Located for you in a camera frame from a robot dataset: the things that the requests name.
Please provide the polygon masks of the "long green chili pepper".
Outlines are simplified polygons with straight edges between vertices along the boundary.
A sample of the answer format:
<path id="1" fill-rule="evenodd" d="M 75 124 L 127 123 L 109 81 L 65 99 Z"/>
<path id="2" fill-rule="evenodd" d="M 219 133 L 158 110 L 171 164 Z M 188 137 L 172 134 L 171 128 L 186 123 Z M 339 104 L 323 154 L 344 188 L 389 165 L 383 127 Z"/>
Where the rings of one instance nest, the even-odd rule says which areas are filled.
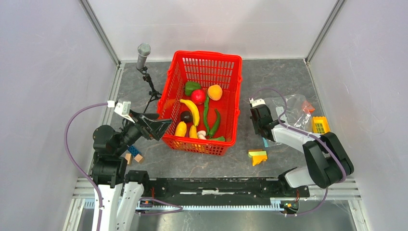
<path id="1" fill-rule="evenodd" d="M 206 99 L 205 99 L 205 102 L 204 102 L 204 110 L 203 110 L 203 123 L 204 123 L 207 134 L 208 134 L 208 132 L 210 130 L 210 127 L 209 127 L 209 124 L 208 124 L 208 118 L 207 118 L 208 117 L 208 111 L 209 111 L 209 101 L 210 101 L 210 98 L 209 98 L 208 95 L 206 95 Z"/>

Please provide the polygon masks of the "wooden toy cube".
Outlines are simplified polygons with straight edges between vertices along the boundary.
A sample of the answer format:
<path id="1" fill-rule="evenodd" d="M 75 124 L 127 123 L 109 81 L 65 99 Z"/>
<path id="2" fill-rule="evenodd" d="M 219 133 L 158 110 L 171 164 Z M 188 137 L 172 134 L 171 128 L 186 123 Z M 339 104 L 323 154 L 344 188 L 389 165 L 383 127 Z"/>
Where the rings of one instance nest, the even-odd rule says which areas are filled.
<path id="1" fill-rule="evenodd" d="M 132 164 L 133 160 L 135 160 L 137 163 L 141 163 L 144 160 L 142 155 L 137 154 L 133 156 L 131 153 L 125 154 L 125 159 L 127 161 L 127 165 L 129 166 Z"/>

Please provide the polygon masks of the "short green chili pepper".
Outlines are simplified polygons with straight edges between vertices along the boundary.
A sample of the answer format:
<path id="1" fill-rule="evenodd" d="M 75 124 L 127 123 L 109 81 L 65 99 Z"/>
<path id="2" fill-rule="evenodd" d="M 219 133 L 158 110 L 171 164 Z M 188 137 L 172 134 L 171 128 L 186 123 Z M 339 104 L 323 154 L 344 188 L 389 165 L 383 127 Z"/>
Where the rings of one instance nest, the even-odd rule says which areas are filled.
<path id="1" fill-rule="evenodd" d="M 210 128 L 209 132 L 208 132 L 208 137 L 209 138 L 213 138 L 215 133 L 218 131 L 219 125 L 220 125 L 220 121 L 221 121 L 221 114 L 220 112 L 215 109 L 215 113 L 216 113 L 216 120 L 213 124 L 213 126 Z"/>

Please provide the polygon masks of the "green cucumber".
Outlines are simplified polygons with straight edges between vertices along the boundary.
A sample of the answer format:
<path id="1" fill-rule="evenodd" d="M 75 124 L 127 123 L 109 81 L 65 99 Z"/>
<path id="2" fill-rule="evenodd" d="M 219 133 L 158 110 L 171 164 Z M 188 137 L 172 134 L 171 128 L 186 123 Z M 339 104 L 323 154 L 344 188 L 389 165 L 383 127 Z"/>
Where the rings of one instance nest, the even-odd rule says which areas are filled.
<path id="1" fill-rule="evenodd" d="M 211 141 L 226 141 L 224 136 L 220 136 L 220 137 L 217 137 L 217 138 L 209 138 L 208 140 L 211 140 Z"/>

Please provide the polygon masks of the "red apple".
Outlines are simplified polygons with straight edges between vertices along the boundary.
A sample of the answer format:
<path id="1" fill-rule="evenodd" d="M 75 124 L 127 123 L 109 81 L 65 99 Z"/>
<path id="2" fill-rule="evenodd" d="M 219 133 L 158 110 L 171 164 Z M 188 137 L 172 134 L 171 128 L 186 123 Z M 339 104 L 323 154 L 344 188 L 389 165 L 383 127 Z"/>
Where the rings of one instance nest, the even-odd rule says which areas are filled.
<path id="1" fill-rule="evenodd" d="M 206 92 L 204 90 L 194 90 L 191 93 L 191 101 L 196 105 L 201 105 L 206 100 Z"/>

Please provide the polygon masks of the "dark purple plum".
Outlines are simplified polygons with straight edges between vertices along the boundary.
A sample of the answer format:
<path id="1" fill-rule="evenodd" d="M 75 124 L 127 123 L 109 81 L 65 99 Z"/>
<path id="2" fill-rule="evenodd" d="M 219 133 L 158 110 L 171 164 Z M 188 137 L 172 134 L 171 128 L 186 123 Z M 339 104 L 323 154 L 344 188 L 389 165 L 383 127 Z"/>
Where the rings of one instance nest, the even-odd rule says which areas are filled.
<path id="1" fill-rule="evenodd" d="M 180 114 L 180 120 L 185 122 L 185 123 L 192 123 L 193 122 L 193 116 L 190 111 L 183 111 Z"/>

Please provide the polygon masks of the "clear zip top bag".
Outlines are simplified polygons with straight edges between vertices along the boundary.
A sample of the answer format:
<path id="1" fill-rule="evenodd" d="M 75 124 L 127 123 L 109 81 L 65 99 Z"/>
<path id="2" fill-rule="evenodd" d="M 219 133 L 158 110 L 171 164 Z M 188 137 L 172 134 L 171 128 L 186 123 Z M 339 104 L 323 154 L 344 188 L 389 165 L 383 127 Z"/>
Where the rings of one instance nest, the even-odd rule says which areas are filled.
<path id="1" fill-rule="evenodd" d="M 284 96 L 287 109 L 285 114 L 281 117 L 282 121 L 288 122 L 291 126 L 298 129 L 312 132 L 312 114 L 305 113 L 302 110 L 302 104 L 306 100 L 304 95 L 295 94 Z M 272 118 L 276 120 L 284 110 L 284 102 L 281 97 L 269 97 L 264 99 L 266 106 L 271 111 Z"/>

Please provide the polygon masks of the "red plastic basket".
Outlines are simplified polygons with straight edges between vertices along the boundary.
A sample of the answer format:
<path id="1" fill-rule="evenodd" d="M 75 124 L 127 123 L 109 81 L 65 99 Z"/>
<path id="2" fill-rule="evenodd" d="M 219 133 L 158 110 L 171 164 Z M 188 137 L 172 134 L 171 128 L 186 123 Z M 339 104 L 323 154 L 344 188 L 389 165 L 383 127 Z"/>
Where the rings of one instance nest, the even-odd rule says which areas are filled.
<path id="1" fill-rule="evenodd" d="M 197 105 L 199 124 L 195 131 L 215 130 L 212 137 L 193 139 L 186 133 L 176 136 L 181 114 L 188 111 L 184 101 L 192 100 L 186 95 L 185 86 L 195 82 L 207 91 L 210 86 L 222 89 L 220 100 L 209 100 Z M 240 91 L 242 83 L 242 58 L 238 55 L 214 51 L 176 51 L 167 72 L 162 98 L 157 105 L 160 118 L 172 119 L 173 123 L 162 137 L 171 149 L 193 153 L 223 156 L 236 142 L 240 114 Z"/>

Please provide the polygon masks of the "yellow squash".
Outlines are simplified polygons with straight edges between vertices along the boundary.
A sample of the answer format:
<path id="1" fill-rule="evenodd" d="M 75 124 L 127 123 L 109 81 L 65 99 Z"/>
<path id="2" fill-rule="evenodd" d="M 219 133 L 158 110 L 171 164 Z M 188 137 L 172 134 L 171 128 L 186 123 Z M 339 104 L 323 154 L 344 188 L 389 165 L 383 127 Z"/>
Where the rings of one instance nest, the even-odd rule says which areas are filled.
<path id="1" fill-rule="evenodd" d="M 192 139 L 197 139 L 197 127 L 195 125 L 191 125 L 190 130 L 189 130 L 189 137 Z"/>
<path id="2" fill-rule="evenodd" d="M 187 124 L 184 121 L 180 121 L 177 126 L 174 135 L 177 137 L 185 137 L 187 133 Z"/>

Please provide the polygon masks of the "green bell pepper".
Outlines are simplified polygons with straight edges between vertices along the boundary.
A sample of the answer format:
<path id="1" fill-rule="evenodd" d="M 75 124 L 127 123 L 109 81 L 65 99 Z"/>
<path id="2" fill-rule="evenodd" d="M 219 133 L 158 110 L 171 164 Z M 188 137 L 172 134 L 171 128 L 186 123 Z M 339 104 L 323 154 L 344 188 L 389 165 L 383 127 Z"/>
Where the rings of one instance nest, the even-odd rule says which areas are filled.
<path id="1" fill-rule="evenodd" d="M 199 83 L 187 81 L 184 85 L 184 93 L 186 96 L 191 96 L 195 90 L 200 90 L 202 87 Z"/>

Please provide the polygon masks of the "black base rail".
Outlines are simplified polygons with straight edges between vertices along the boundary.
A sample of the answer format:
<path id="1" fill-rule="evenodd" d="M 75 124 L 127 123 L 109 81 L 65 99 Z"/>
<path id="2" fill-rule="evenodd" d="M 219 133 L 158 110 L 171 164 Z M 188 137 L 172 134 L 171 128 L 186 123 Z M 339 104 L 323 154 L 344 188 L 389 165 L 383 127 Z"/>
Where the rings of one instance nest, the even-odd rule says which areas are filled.
<path id="1" fill-rule="evenodd" d="M 147 171 L 131 170 L 124 184 L 143 186 L 143 206 L 153 198 L 153 205 L 187 206 L 257 206 L 271 205 L 271 199 L 296 200 L 310 196 L 309 187 L 291 188 L 283 179 L 264 177 L 150 178 Z"/>

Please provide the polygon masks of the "white mushroom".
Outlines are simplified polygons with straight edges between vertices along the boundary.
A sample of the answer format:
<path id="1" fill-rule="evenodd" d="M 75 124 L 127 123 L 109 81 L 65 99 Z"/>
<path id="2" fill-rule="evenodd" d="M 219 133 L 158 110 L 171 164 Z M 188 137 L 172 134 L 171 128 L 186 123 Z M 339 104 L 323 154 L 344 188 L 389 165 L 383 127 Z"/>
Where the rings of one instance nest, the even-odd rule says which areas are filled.
<path id="1" fill-rule="evenodd" d="M 197 137 L 201 140 L 206 140 L 206 131 L 200 130 L 197 132 Z"/>

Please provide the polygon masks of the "yellow orange peach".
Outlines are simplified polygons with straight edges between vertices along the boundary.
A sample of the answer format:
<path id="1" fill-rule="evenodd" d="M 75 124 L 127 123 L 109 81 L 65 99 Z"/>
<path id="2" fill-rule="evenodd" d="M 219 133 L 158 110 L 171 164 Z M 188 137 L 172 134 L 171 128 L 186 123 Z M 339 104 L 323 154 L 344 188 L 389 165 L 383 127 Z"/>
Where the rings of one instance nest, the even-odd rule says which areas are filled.
<path id="1" fill-rule="evenodd" d="M 218 85 L 212 85 L 207 89 L 207 95 L 213 101 L 219 101 L 223 95 L 223 89 Z"/>

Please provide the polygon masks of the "yellow banana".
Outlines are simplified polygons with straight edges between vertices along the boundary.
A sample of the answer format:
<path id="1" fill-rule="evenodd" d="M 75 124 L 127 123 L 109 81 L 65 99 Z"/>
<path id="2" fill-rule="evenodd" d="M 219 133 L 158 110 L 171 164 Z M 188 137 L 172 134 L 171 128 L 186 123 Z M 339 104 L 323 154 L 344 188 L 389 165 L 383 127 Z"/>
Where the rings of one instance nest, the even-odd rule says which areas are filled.
<path id="1" fill-rule="evenodd" d="M 185 100 L 185 99 L 180 99 L 180 102 L 185 104 L 188 107 L 188 109 L 190 110 L 192 114 L 193 124 L 197 127 L 200 122 L 200 114 L 199 114 L 199 110 L 196 104 L 191 100 Z"/>

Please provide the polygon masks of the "yellow window toy block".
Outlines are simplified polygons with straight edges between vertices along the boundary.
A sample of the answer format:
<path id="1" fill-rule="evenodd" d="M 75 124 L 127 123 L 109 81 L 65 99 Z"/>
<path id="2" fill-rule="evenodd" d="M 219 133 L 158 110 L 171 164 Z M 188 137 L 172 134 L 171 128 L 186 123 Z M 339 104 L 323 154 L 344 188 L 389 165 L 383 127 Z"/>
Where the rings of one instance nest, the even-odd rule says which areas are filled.
<path id="1" fill-rule="evenodd" d="M 325 116 L 314 116 L 312 118 L 312 129 L 314 133 L 319 134 L 325 134 L 331 131 Z"/>

